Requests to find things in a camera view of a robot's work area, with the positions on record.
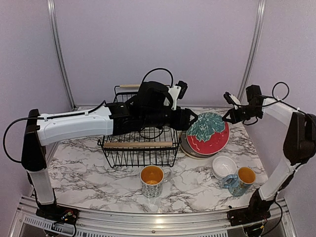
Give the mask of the red teal floral plate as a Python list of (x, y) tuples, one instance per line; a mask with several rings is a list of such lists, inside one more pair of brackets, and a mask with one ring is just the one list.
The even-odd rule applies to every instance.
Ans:
[(198, 119), (186, 131), (189, 146), (200, 155), (214, 155), (229, 141), (230, 129), (222, 116), (213, 112), (198, 115)]

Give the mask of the black wire dish rack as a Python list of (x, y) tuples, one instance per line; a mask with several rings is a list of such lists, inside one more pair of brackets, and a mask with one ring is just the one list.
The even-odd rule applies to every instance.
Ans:
[(97, 144), (109, 167), (158, 165), (172, 167), (179, 149), (178, 131), (168, 126), (145, 127), (145, 115), (172, 110), (168, 85), (144, 82), (137, 92), (120, 92), (109, 103), (114, 118), (114, 134)]

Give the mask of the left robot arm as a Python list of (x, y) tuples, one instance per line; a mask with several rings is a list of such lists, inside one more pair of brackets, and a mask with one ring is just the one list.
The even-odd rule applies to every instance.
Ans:
[(188, 130), (198, 116), (190, 109), (182, 109), (187, 84), (180, 81), (173, 86), (148, 81), (140, 84), (136, 94), (125, 102), (102, 102), (91, 110), (61, 114), (29, 112), (25, 128), (22, 166), (26, 169), (35, 189), (40, 207), (52, 220), (62, 216), (56, 204), (48, 175), (45, 146), (84, 136), (123, 135), (139, 132), (147, 127), (168, 126), (177, 131)]

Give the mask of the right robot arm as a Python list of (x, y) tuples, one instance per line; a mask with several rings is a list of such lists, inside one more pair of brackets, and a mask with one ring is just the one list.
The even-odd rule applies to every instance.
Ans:
[(287, 128), (282, 156), (277, 167), (267, 182), (254, 192), (249, 206), (245, 209), (246, 219), (255, 221), (264, 210), (269, 210), (277, 194), (288, 186), (296, 171), (315, 156), (316, 117), (287, 104), (283, 98), (263, 95), (258, 85), (246, 88), (246, 105), (242, 105), (229, 92), (225, 92), (223, 96), (228, 104), (233, 105), (233, 108), (222, 117), (223, 121), (236, 124), (251, 118), (262, 119), (264, 115), (269, 115)]

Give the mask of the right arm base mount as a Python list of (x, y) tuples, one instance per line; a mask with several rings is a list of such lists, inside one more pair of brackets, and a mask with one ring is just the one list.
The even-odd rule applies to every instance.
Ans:
[(270, 211), (260, 211), (258, 213), (253, 213), (250, 212), (247, 207), (231, 209), (227, 212), (227, 218), (230, 221), (231, 226), (249, 224), (252, 222), (268, 219), (270, 217)]

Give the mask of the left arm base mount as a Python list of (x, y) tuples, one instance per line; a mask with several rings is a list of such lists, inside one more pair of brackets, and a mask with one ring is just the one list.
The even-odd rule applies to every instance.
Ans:
[(74, 225), (77, 222), (79, 210), (64, 206), (41, 207), (36, 211), (36, 215), (55, 223), (66, 223)]

